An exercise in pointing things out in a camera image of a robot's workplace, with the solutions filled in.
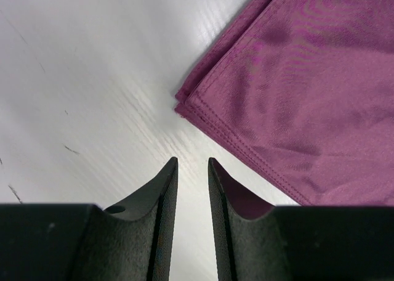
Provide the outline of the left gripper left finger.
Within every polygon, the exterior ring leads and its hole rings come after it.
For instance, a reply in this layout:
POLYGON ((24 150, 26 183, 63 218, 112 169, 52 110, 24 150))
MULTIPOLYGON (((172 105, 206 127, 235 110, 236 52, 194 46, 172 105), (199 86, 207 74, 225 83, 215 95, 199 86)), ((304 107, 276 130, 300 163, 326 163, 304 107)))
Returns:
POLYGON ((1 205, 2 280, 167 280, 178 161, 121 201, 1 205))

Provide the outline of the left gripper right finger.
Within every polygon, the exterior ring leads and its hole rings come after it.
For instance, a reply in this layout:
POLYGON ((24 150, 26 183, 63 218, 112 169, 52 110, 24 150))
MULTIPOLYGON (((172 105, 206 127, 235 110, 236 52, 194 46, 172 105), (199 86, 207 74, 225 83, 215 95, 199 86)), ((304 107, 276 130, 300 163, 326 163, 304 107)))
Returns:
POLYGON ((207 171, 219 280, 393 279, 393 208, 273 206, 207 171))

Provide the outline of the purple satin napkin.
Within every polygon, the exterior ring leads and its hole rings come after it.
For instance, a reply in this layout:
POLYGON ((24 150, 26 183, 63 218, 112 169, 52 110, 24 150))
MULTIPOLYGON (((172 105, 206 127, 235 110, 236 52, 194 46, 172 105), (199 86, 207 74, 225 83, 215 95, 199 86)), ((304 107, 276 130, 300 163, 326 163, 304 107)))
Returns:
POLYGON ((393 0, 250 0, 175 111, 302 205, 393 205, 393 0))

